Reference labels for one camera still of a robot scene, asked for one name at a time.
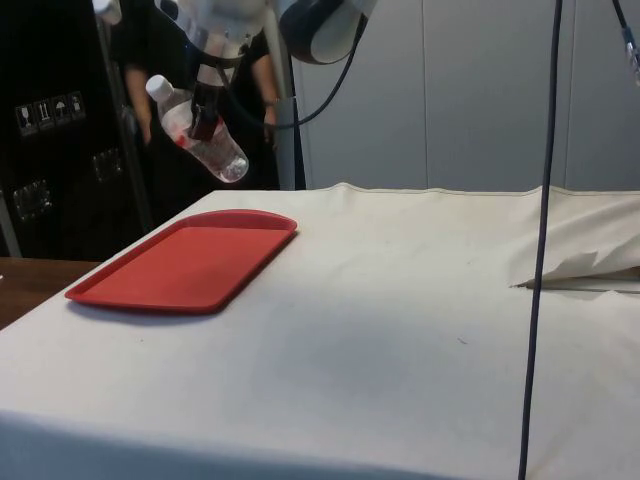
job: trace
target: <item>person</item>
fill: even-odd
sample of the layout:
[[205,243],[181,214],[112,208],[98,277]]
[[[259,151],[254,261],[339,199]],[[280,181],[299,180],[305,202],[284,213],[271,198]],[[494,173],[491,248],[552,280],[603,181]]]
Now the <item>person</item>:
[[[146,151],[143,172],[156,222],[168,220],[213,190],[278,189],[273,132],[245,122],[227,92],[221,94],[218,110],[250,163],[249,172],[241,181],[220,182],[171,141],[160,125],[157,109],[146,92],[146,83],[151,76],[161,74],[175,88],[188,88],[190,58],[195,48],[174,28],[171,20],[156,9],[153,0],[121,0],[121,7],[123,19],[112,30],[111,55],[121,65],[140,127]],[[264,31],[246,50],[232,89],[255,118],[276,123],[278,93]]]

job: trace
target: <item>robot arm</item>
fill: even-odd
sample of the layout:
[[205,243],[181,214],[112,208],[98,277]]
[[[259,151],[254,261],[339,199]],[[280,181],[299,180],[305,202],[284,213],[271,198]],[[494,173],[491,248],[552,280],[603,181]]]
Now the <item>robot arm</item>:
[[[190,136],[208,140],[218,123],[217,99],[224,88],[220,70],[233,80],[245,49],[265,22],[267,0],[153,0],[200,53],[194,79]],[[378,0],[273,0],[291,55],[307,63],[329,64],[346,57]],[[119,0],[93,0],[109,24],[121,18]]]

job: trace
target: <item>white tablecloth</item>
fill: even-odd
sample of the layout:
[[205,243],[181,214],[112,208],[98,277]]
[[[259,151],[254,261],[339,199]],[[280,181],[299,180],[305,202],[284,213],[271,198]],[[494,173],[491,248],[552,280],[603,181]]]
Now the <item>white tablecloth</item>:
[[[640,196],[552,204],[550,272],[640,265]],[[227,208],[300,234],[223,313],[58,295],[0,333],[1,479],[515,478],[538,193],[220,192],[184,215]],[[638,478],[640,298],[545,293],[539,338],[531,478]]]

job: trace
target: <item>black cable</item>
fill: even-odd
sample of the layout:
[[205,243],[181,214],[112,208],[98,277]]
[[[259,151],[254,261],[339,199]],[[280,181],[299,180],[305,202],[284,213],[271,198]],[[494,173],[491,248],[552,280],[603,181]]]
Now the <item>black cable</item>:
[[618,20],[620,21],[620,26],[623,30],[627,28],[627,19],[624,17],[624,12],[622,11],[622,7],[620,6],[620,0],[612,0],[613,8],[616,9],[616,14],[618,15]]
[[244,108],[242,103],[240,103],[240,101],[238,100],[238,97],[236,97],[236,95],[233,93],[233,90],[231,89],[231,86],[230,86],[229,77],[227,77],[227,74],[224,71],[224,69],[221,66],[217,66],[216,68],[218,70],[220,78],[222,78],[222,84],[224,85],[225,89],[228,91],[231,104],[238,111],[238,113],[240,113],[240,115],[243,117],[243,119],[247,123],[260,129],[268,128],[271,130],[288,130],[290,128],[297,128],[306,123],[309,123],[310,121],[314,120],[316,117],[318,117],[318,115],[320,115],[322,112],[326,110],[326,108],[329,106],[329,104],[333,101],[335,96],[338,94],[338,91],[340,91],[340,88],[342,87],[342,84],[344,83],[345,79],[347,78],[347,74],[351,69],[351,65],[353,64],[353,59],[355,58],[355,55],[356,55],[356,50],[358,49],[358,44],[360,43],[360,39],[362,38],[362,34],[364,33],[366,26],[367,26],[367,17],[365,15],[362,15],[360,17],[360,22],[358,23],[358,28],[356,30],[356,37],[353,41],[353,47],[351,48],[351,52],[349,52],[349,57],[347,58],[347,62],[344,65],[344,68],[342,70],[342,73],[340,74],[340,77],[338,78],[338,82],[333,87],[333,90],[331,91],[327,99],[324,101],[324,103],[320,105],[320,107],[318,107],[318,109],[312,114],[310,114],[308,117],[305,117],[301,120],[294,121],[292,123],[285,123],[285,124],[278,124],[278,125],[267,124],[267,123],[264,123],[262,120],[255,118],[246,108]]
[[551,82],[549,88],[549,120],[547,125],[547,151],[542,180],[542,199],[540,205],[540,230],[538,235],[538,254],[536,274],[531,302],[531,325],[529,331],[529,356],[527,359],[527,379],[524,392],[522,413],[522,440],[520,444],[520,470],[518,480],[527,478],[527,460],[529,457],[529,425],[531,423],[531,399],[533,396],[533,377],[536,366],[536,348],[538,342],[538,319],[540,316],[540,296],[542,293],[542,272],[547,245],[547,224],[549,220],[549,196],[551,191],[551,167],[556,139],[556,110],[558,98],[558,57],[560,50],[560,27],[562,24],[563,0],[556,0],[553,21],[553,39],[551,41]]

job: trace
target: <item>plastic tray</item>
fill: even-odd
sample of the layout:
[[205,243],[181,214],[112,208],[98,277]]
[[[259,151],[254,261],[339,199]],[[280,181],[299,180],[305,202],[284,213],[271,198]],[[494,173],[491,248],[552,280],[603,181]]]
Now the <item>plastic tray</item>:
[[295,236],[279,215],[228,210],[185,218],[66,293],[82,304],[176,312],[224,308]]

